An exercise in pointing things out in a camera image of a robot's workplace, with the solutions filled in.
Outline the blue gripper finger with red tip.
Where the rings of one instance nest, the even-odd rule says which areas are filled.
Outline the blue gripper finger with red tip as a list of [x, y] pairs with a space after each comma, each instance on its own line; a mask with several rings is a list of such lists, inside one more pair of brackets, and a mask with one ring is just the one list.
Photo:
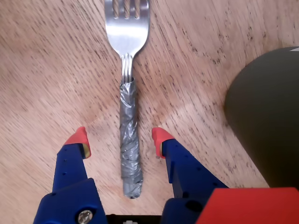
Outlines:
[[92, 178], [83, 163], [91, 156], [84, 127], [57, 153], [52, 192], [39, 204], [35, 224], [105, 224], [107, 218]]
[[156, 154], [166, 161], [174, 197], [162, 212], [162, 224], [194, 224], [215, 188], [226, 185], [205, 168], [166, 130], [155, 127], [152, 139]]

